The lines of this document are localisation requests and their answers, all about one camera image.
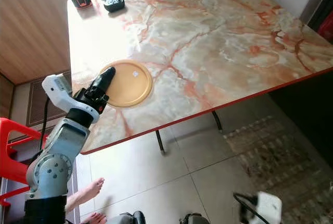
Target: tan plate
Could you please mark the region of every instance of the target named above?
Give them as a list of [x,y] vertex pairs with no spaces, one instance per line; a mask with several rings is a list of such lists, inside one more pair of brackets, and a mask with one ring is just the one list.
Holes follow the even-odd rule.
[[116,68],[111,84],[106,91],[110,97],[108,103],[117,107],[129,107],[142,102],[152,87],[152,78],[148,69],[137,61],[115,61],[103,68]]

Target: red chair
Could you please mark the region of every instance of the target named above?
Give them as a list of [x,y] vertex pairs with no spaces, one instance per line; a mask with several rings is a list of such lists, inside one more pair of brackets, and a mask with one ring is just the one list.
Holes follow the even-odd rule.
[[[9,134],[12,131],[20,132],[27,137],[23,140],[8,143]],[[24,125],[18,124],[17,122],[11,121],[6,118],[0,118],[0,177],[28,184],[25,178],[28,166],[10,158],[11,155],[17,151],[13,149],[14,146],[26,143],[32,140],[39,140],[41,133]],[[46,136],[43,138],[43,146],[45,145]],[[14,195],[26,192],[29,187],[20,188],[6,194],[0,195],[0,205],[6,207],[10,206],[9,202],[5,199]]]

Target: wooden wall panel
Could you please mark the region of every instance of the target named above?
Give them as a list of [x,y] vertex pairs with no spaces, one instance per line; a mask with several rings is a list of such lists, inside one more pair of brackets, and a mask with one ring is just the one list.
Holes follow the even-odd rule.
[[0,117],[9,118],[14,84],[0,74]]
[[14,84],[70,69],[67,0],[0,0],[0,72]]

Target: human foot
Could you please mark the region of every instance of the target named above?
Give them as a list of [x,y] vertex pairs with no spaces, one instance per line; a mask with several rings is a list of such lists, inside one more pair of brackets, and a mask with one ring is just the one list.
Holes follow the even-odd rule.
[[66,212],[72,211],[76,206],[83,204],[90,199],[94,198],[102,188],[104,178],[99,178],[90,183],[86,188],[77,191],[75,194],[67,198]]
[[105,224],[107,221],[106,216],[100,213],[93,213],[88,218],[86,218],[82,224],[89,223],[89,224]]

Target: marble table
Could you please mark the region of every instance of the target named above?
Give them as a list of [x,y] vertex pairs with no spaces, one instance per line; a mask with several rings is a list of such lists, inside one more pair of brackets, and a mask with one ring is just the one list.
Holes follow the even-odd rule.
[[82,149],[88,154],[333,69],[333,46],[272,0],[68,1],[72,87],[107,64],[133,59],[153,77],[149,97],[107,106]]

